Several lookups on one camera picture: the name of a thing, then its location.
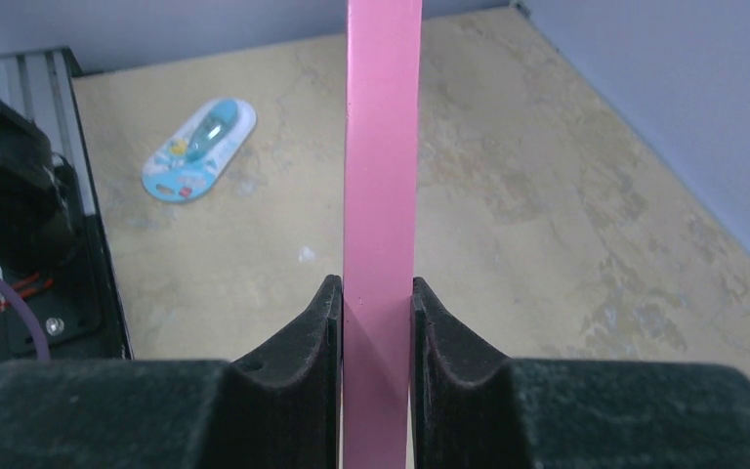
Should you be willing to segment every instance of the cable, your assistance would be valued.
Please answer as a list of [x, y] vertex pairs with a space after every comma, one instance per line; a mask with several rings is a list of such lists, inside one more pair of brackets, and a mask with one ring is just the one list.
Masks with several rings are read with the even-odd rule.
[[4, 297], [5, 301], [8, 301], [16, 313], [19, 314], [21, 320], [24, 321], [24, 325], [27, 326], [27, 330], [30, 332], [30, 337], [33, 339], [33, 346], [36, 348], [36, 358], [41, 362], [46, 362], [50, 359], [50, 347], [47, 345], [47, 336], [44, 334], [44, 330], [41, 328], [41, 324], [38, 318], [30, 310], [30, 307], [21, 299], [19, 294], [10, 287], [4, 280], [0, 278], [0, 293]]

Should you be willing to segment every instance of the screw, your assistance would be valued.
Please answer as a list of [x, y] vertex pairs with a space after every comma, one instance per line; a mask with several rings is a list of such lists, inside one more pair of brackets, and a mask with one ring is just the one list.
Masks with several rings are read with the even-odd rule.
[[50, 335], [59, 335], [64, 332], [64, 321], [61, 318], [49, 318], [44, 321], [44, 327]]

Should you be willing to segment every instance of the pink rectangular bar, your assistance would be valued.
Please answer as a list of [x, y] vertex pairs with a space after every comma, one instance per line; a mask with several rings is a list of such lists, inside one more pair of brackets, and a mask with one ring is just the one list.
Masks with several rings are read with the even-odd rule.
[[421, 0], [349, 0], [344, 468], [406, 463]]

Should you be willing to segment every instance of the light blue wall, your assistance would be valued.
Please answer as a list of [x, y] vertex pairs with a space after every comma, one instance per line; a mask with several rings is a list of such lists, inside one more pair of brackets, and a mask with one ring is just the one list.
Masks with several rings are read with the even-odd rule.
[[750, 1], [526, 4], [536, 27], [750, 252]]
[[[426, 17], [506, 0], [425, 0]], [[346, 0], [0, 0], [0, 53], [68, 45], [114, 70], [340, 32]]]

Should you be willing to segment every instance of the wooden table surface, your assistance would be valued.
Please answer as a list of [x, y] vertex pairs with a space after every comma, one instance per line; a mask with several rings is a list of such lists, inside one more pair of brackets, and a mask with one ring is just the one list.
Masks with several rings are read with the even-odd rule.
[[[415, 272], [517, 357], [750, 376], [750, 257], [515, 10], [425, 23]], [[341, 35], [75, 81], [140, 359], [235, 359], [342, 269]], [[199, 106], [258, 125], [186, 205], [143, 163]]]

